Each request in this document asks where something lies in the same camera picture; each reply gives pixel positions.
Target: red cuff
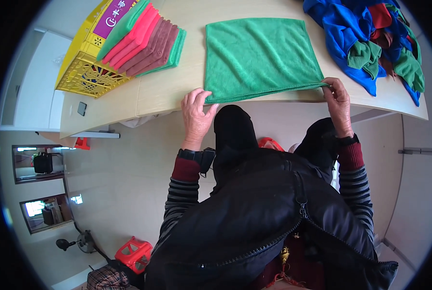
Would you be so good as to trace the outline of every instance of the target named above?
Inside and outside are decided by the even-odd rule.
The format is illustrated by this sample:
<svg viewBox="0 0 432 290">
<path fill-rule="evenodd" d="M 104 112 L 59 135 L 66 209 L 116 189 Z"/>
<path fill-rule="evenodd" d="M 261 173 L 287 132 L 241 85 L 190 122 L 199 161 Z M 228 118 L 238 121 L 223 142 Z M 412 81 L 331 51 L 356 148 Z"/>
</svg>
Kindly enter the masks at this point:
<svg viewBox="0 0 432 290">
<path fill-rule="evenodd" d="M 176 157 L 172 178 L 177 181 L 196 182 L 200 179 L 200 165 L 194 160 Z"/>
<path fill-rule="evenodd" d="M 338 162 L 340 169 L 350 171 L 364 166 L 361 143 L 343 146 L 338 149 Z"/>
</svg>

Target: plaid bag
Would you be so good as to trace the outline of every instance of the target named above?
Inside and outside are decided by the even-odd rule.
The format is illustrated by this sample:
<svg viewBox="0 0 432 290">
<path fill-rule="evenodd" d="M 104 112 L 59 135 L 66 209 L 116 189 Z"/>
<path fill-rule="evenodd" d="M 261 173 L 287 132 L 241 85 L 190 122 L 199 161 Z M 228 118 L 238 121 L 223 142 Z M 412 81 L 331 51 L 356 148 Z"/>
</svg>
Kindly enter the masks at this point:
<svg viewBox="0 0 432 290">
<path fill-rule="evenodd" d="M 87 275 L 87 290 L 125 290 L 128 287 L 130 285 L 126 275 L 109 265 Z"/>
</svg>

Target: zipper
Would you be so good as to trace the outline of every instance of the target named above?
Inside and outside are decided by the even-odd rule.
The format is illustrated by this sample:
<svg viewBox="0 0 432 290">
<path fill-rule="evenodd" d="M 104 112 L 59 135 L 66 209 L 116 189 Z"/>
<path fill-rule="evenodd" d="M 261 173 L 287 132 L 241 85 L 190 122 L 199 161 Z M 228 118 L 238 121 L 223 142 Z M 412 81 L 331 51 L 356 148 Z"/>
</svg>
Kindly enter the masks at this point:
<svg viewBox="0 0 432 290">
<path fill-rule="evenodd" d="M 289 161 L 287 161 L 286 163 L 286 170 L 290 170 L 290 164 Z M 313 226 L 315 226 L 316 228 L 320 229 L 322 232 L 326 233 L 327 235 L 330 235 L 334 238 L 336 238 L 334 235 L 329 234 L 328 232 L 324 231 L 321 227 L 319 227 L 317 224 L 315 224 L 308 216 L 308 212 L 306 209 L 306 204 L 308 203 L 308 199 L 305 195 L 305 191 L 304 191 L 304 187 L 303 187 L 303 178 L 300 176 L 300 174 L 297 171 L 293 172 L 295 175 L 295 180 L 296 180 L 296 186 L 295 186 L 295 200 L 297 203 L 299 203 L 300 205 L 300 215 L 301 218 L 300 220 L 295 224 L 295 226 L 290 229 L 289 231 L 287 231 L 286 233 L 280 235 L 279 237 L 277 237 L 275 240 L 273 240 L 272 242 L 270 242 L 269 244 L 263 246 L 263 247 L 259 247 L 256 248 L 255 250 L 249 251 L 243 255 L 240 255 L 236 258 L 233 259 L 229 259 L 227 261 L 224 261 L 222 263 L 214 263 L 214 264 L 198 264 L 199 268 L 207 268 L 207 267 L 217 267 L 217 266 L 224 266 L 224 265 L 228 265 L 234 262 L 237 262 L 241 259 L 246 259 L 246 258 L 251 258 L 253 256 L 258 255 L 259 253 L 268 250 L 269 248 L 273 247 L 274 245 L 276 245 L 278 242 L 280 242 L 283 238 L 285 238 L 286 236 L 288 236 L 290 233 L 292 233 L 295 229 L 297 229 L 297 227 L 300 225 L 302 220 L 306 220 L 308 221 L 310 224 L 312 224 Z M 371 262 L 375 262 L 375 260 L 370 259 L 366 256 L 364 256 L 363 254 L 361 254 L 360 252 L 358 252 L 355 248 L 351 247 L 350 245 L 348 245 L 346 242 L 340 240 L 339 238 L 336 238 L 337 240 L 339 240 L 341 243 L 345 244 L 349 249 L 352 249 L 354 252 L 356 252 L 359 256 L 371 261 Z M 387 262 L 380 262 L 377 261 L 379 264 L 398 264 L 396 261 L 387 261 Z"/>
<path fill-rule="evenodd" d="M 305 195 L 305 191 L 303 188 L 303 178 L 298 174 L 297 171 L 294 172 L 296 180 L 297 180 L 297 196 L 296 196 L 296 202 L 298 202 L 300 204 L 300 215 L 302 218 L 304 218 L 305 220 L 307 220 L 310 224 L 312 224 L 313 226 L 315 226 L 317 229 L 320 229 L 322 232 L 326 233 L 329 236 L 332 236 L 334 238 L 336 238 L 337 240 L 339 240 L 341 243 L 345 244 L 349 249 L 352 249 L 354 252 L 356 252 L 359 256 L 366 258 L 369 261 L 375 262 L 375 260 L 368 258 L 366 256 L 364 256 L 362 253 L 358 252 L 355 248 L 353 248 L 352 246 L 348 245 L 346 242 L 340 240 L 339 238 L 335 237 L 334 235 L 329 234 L 328 232 L 324 231 L 324 229 L 322 229 L 321 227 L 319 227 L 317 224 L 315 224 L 308 216 L 308 212 L 306 210 L 306 204 L 308 203 L 308 199 Z M 398 264 L 396 261 L 387 261 L 387 262 L 381 262 L 381 261 L 377 261 L 379 264 Z"/>
</svg>

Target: black jacket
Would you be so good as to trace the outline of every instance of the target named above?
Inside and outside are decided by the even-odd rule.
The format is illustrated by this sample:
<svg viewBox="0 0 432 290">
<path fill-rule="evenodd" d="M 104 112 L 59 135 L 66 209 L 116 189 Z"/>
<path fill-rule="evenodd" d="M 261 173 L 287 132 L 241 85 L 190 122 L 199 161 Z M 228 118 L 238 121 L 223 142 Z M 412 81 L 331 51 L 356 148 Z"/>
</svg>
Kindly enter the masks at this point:
<svg viewBox="0 0 432 290">
<path fill-rule="evenodd" d="M 185 212 L 153 253 L 145 290 L 240 289 L 300 223 L 320 252 L 327 289 L 389 288 L 398 263 L 377 261 L 361 222 L 306 161 L 273 153 L 232 174 L 218 194 Z"/>
</svg>

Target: pile of crumpled towels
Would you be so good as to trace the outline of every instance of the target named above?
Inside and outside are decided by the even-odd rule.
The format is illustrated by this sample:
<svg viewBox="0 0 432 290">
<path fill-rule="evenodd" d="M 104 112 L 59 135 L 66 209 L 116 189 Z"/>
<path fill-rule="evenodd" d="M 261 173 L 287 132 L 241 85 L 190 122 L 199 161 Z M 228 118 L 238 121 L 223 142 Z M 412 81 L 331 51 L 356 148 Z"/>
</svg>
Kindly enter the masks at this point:
<svg viewBox="0 0 432 290">
<path fill-rule="evenodd" d="M 303 10 L 324 28 L 337 65 L 375 96 L 375 81 L 399 76 L 419 106 L 425 90 L 421 50 L 395 0 L 305 0 Z"/>
</svg>

